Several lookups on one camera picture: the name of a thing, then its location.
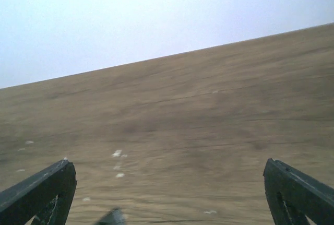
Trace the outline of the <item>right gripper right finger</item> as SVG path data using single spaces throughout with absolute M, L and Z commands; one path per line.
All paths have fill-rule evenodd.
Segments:
M 279 160 L 264 169 L 268 206 L 275 224 L 333 224 L 333 188 Z

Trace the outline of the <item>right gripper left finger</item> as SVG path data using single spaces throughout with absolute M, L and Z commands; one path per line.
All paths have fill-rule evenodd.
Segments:
M 65 224 L 76 185 L 73 163 L 52 164 L 1 192 L 1 224 Z

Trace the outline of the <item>dark grey credit card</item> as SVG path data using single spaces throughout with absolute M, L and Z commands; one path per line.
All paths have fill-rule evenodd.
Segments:
M 97 225 L 126 225 L 126 219 L 122 213 L 122 210 L 119 207 L 112 209 L 105 216 L 100 218 L 97 222 Z

